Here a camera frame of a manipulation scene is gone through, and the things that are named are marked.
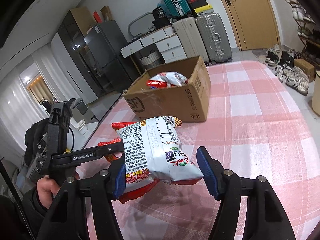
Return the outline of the left human hand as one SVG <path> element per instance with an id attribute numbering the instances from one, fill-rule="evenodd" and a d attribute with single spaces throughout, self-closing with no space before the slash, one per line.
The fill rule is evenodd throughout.
<path id="1" fill-rule="evenodd" d="M 49 209 L 54 197 L 60 190 L 60 186 L 49 176 L 44 176 L 38 180 L 36 188 L 40 203 Z"/>

